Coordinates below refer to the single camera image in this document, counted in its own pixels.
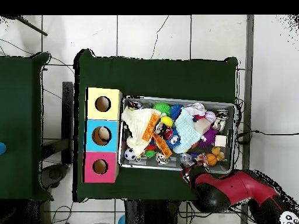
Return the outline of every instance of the green spiky ball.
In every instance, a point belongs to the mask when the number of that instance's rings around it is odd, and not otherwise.
[[[147,150],[147,151],[145,151],[145,156],[150,159],[155,156],[155,151]]]
[[[161,113],[166,113],[166,115],[169,117],[171,114],[171,107],[169,104],[164,102],[156,103],[153,107],[153,109],[156,109],[160,111]]]

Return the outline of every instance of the pink block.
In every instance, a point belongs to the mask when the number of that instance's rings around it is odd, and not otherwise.
[[[114,183],[118,174],[118,164],[116,163],[116,152],[86,152],[85,183]],[[93,163],[96,160],[105,160],[108,164],[107,172],[97,174],[93,171]]]

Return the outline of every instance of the gray plastic bin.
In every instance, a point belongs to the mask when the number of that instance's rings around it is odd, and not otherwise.
[[[207,111],[213,111],[216,112],[220,109],[226,109],[228,110],[228,116],[229,119],[227,120],[225,127],[222,131],[222,133],[218,135],[226,135],[227,136],[227,145],[226,147],[221,147],[221,151],[224,152],[226,161],[217,162],[217,164],[213,167],[210,167],[211,173],[218,173],[218,174],[227,174],[231,171],[233,165],[234,165],[234,135],[236,132],[235,129],[235,120],[237,117],[237,111],[234,104],[229,103],[216,103],[216,102],[209,102],[209,101],[194,101],[194,100],[176,100],[176,99],[164,99],[164,98],[154,98],[154,97],[140,97],[140,98],[134,98],[131,96],[126,96],[123,98],[122,102],[122,110],[126,108],[128,105],[129,100],[134,100],[136,102],[140,103],[152,103],[155,104],[157,102],[165,102],[169,105],[175,105],[175,104],[182,104],[182,105],[188,105],[196,102],[200,102],[205,106]],[[119,164],[123,167],[132,167],[135,168],[144,168],[144,169],[163,169],[163,170],[176,170],[181,171],[182,168],[180,166],[180,159],[179,154],[176,154],[172,152],[172,156],[170,157],[170,162],[167,164],[159,164],[155,158],[147,159],[145,157],[141,158],[141,161],[136,162],[130,161],[124,158],[124,152],[126,151],[127,144],[126,139],[128,137],[128,131],[124,129],[124,121],[121,121],[120,125],[120,143],[119,143]],[[204,150],[201,150],[200,148],[196,147],[194,149],[189,149],[187,153],[211,153],[211,148],[213,146],[209,145]]]

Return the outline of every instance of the dark green tabletop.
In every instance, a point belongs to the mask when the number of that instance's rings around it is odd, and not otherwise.
[[[50,200],[39,183],[41,69],[49,53],[0,57],[0,199]]]
[[[121,167],[113,184],[82,183],[85,89],[88,87],[119,89],[123,95],[233,103],[237,59],[210,61],[145,60],[123,57],[98,58],[90,50],[80,51],[75,60],[74,173],[73,192],[84,198],[129,198],[195,200],[196,197],[178,171]]]

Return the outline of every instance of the yellow block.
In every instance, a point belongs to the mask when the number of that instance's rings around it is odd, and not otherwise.
[[[96,108],[96,101],[101,96],[109,99],[108,101],[110,108],[107,111],[99,111]],[[118,89],[101,89],[97,87],[89,87],[87,118],[90,120],[118,121],[120,118],[120,103],[122,97],[123,95]]]

